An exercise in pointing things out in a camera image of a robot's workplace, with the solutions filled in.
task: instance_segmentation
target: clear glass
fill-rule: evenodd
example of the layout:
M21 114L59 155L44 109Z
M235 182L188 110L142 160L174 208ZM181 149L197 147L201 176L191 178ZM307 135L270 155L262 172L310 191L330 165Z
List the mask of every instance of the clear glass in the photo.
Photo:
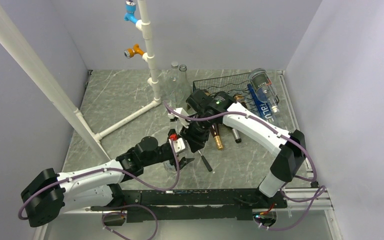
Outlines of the clear glass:
M175 90L175 98L176 98L176 107L183 108L188 110L188 105L186 104L186 99L192 93L191 84L189 84L188 79L186 77L186 65L182 64L179 66L179 77L177 80L177 88Z
M171 63L171 69L168 73L168 78L166 81L166 94L169 105L174 108L176 107L176 89L177 82L179 78L179 64L177 61Z

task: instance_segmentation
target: bottle cap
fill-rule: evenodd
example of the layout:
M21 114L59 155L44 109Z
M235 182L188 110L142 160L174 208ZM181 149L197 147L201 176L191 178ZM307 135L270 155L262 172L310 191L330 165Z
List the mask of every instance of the bottle cap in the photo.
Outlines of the bottle cap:
M172 69L177 69L179 67L179 63L177 61L172 61L171 62L171 68Z
M278 113L279 112L279 108L278 106L272 106L271 107L271 111L275 114L275 113Z

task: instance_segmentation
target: faucet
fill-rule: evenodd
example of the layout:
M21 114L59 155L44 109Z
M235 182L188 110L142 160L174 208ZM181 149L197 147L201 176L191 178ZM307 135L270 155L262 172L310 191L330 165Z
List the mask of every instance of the faucet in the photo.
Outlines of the faucet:
M133 48L128 48L124 51L124 56L128 59L132 58L136 54L139 54L141 56L145 54L137 43L133 46Z
M125 21L130 21L134 24L138 21L135 17L135 11L136 11L136 3L132 0L126 1L126 14L124 15Z

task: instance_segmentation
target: orange faucet handle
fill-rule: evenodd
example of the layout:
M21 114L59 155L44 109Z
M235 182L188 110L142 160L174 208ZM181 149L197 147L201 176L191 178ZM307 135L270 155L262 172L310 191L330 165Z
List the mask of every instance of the orange faucet handle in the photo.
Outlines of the orange faucet handle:
M126 58L130 59L133 58L134 55L139 54L143 56L145 53L142 51L142 49L139 47L139 44L135 44L133 48L128 48L124 50L124 55Z
M144 55L144 51L142 51L142 49L139 47L139 44L137 43L133 46L133 50L136 54L140 54L141 56Z

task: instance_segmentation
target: cable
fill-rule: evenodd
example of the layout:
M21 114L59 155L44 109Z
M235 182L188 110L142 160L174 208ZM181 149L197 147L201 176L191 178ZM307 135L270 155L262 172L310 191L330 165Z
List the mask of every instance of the cable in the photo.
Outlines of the cable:
M169 191L169 190L172 190L176 187L176 185L178 184L179 182L179 178L180 178L180 166L179 166L179 159L178 159L178 156L176 154L176 151L175 151L175 146L174 146L174 143L173 141L170 141L170 145L171 145L171 151L173 152L173 155L174 155L174 160L176 162L176 180L174 182L174 184L169 187L169 188L159 188L159 187L156 187L156 186L152 186L146 182L144 182L143 180L141 180L140 178L138 178L137 176L131 174L130 172L126 171L126 170L123 170L123 169L119 169L119 168L115 168L115 167L103 167L103 168L100 168L100 169L95 169L95 170L91 170L91 171L88 171L88 172L84 172L84 173L81 173L79 175L75 175L75 176L71 176L71 177L67 177L65 179L62 179L62 180L59 180L59 181L56 181L54 183L51 183L45 187L43 187L42 189L38 190L37 192L35 192L33 195L31 195L24 203L23 205L21 206L21 208L18 210L18 218L20 220L28 220L29 218L28 217L25 217L23 216L23 210L26 208L26 206L35 198L37 197L38 195L40 195L41 193L43 193L44 191L52 188L52 187L55 187L57 185L60 185L60 184L63 184L63 183L66 183L68 181L72 181L72 180L76 180L76 179L79 179L79 178L82 178L82 177L85 177L85 176L88 176L88 175L91 175L91 174L96 174L96 173L100 173L100 172L105 172L105 171L116 171L116 172L121 172L123 174L126 174L128 175L129 177L137 180L138 182L140 182L141 184L151 188L151 189L155 189L155 190L158 190L158 191Z
M310 208L313 205L313 202L316 199L316 196L319 194L321 195L324 191L326 191L326 187L324 185L320 186L320 188L317 189L317 191L314 194L314 197L312 197L310 203L308 204L307 209L304 211L304 213L301 215L301 217L299 217L299 219L296 222L294 222L292 225L287 226L287 227L280 227L280 228L266 227L265 229L270 230L270 231L286 231L286 230L289 230L289 229L296 227L298 224L300 224L303 221L303 219L307 216L307 214L309 214Z
M192 117L188 117L188 116L184 116L184 115L181 115L177 112L174 111L174 109L172 109L171 107L169 107L169 105L164 101L163 102L165 108L167 109L167 111L169 113L173 113L174 115L178 116L179 118L183 118L183 119L186 119L186 120L189 120L189 121L197 121L197 122L204 122L204 121L209 121L209 120L213 120L213 119L216 119L216 118L219 118L221 116L224 116L224 115L230 115L230 114L234 114L234 115L241 115L241 116L244 116L244 117L247 117L247 118L250 118L254 121L257 121L258 123L264 125L266 128L268 128L270 131L272 131L274 134L278 134L279 131L277 131L276 129L274 129L272 126L270 126L269 124L267 124L264 120L262 120L261 118L259 117L255 117L253 115L248 115L244 112L239 112L239 111L227 111L227 112L222 112L222 113L219 113L219 114L216 114L216 115L213 115L213 116L209 116L209 117L202 117L202 118L192 118ZM304 156L308 159L310 165L311 165L311 168L313 170L313 178L307 178L307 177L303 177L303 176L295 176L296 178L298 179L301 179L301 180L304 180L304 181L308 181L308 182L315 182L317 180L317 171L316 171L316 167L314 165L314 162L312 160L312 158L310 157L309 153L307 152L307 150L301 146L298 142L294 141L293 139L290 139L289 137L283 135L283 134L280 134L280 137L288 142L290 142L291 144L295 145L297 148L299 148L303 153L304 153ZM313 202L316 198L318 198L320 195L322 195L322 193L324 193L326 191L326 187L324 185L320 186L317 191L315 192L314 196L313 197L310 197L310 198L307 198L307 199L303 199L303 200L296 200L296 199L292 199L288 196L286 196L286 194L282 191L282 189L280 190L280 193L287 199L289 199L290 201L293 201L293 202L297 202L297 203L303 203L303 202L307 202L307 201L310 201L307 209L304 211L304 213L302 214L302 216L292 225L288 226L288 227L283 227L283 228L269 228L269 227L266 227L267 230L273 230L273 231L284 231L284 230L289 230L289 229L292 229L294 228L295 226L297 226L306 216L307 214L309 213L310 211L310 208L311 206L313 205Z
M249 119L257 121L260 124L264 125L266 128L268 128L270 131L272 131L276 135L279 133L276 129L274 129L272 126L270 126L263 119L261 119L259 117L256 117L256 116L253 116L253 115L248 115L248 114L246 114L244 112L240 112L240 111L226 111L226 112L222 112L222 113L219 113L219 114L216 114L216 115L213 115L213 116L209 116L209 117L193 118L193 117L184 116L184 115L182 115L180 113L175 112L174 109L171 108L165 101L163 101L163 104L164 104L165 108L167 109L167 111L169 113L172 113L172 114L178 116L179 118L186 119L186 120L189 120L189 121L204 122L204 121L209 121L209 120L213 120L213 119L219 118L219 117L224 116L224 115L234 114L234 115L241 115L241 116L244 116L244 117L248 117ZM297 148L299 148L304 153L305 157L307 157L307 159L308 159L308 161L309 161L309 163L311 165L311 168L313 170L313 178L306 178L306 177L303 177L303 176L295 176L295 177L298 178L298 179L304 180L304 181L315 182L317 180L317 171L316 171L316 167L314 166L313 160L310 157L310 155L307 152L307 150L303 146L301 146L298 142L294 141L293 139L290 139L289 137L287 137L287 136L285 136L283 134L281 134L280 137L282 139L290 142L291 144L295 145Z
M275 204L272 203L271 206L268 208L267 211L262 211L262 212L260 212L259 214L260 214L260 215L263 215L263 216L264 216L264 215L267 215L267 214L270 213L270 211L271 211L274 207L275 207Z
M151 235L151 237L149 237L147 240L151 240L155 237L155 235L157 234L157 231L158 231L158 219L157 219L157 216L155 215L155 213L147 208L146 206L143 206L143 205L139 205L139 204L131 204L131 205L125 205L125 206L120 206L120 207L112 207L111 209L112 210L117 210L117 209L126 209L126 208L132 208L132 207L139 207L139 208L143 208L145 209L146 211L148 211L149 213L151 213L151 215L153 216L153 219L155 220L155 230L153 231L153 234ZM125 239L125 240L131 240L130 238L127 238L125 237L124 235L121 235L118 231L115 231L111 228L109 228L108 226L105 225L105 218L109 215L122 215L124 216L124 213L121 213L121 212L117 212L117 211L112 211L112 212L109 212L107 214L105 214L104 216L102 216L102 226L103 226L103 229L106 229L108 231L110 231L111 233L119 236L120 238L122 239Z
M248 202L248 201L241 200L237 197L234 197L233 200L240 202L241 204L248 204L248 205L258 204L258 201L257 202Z

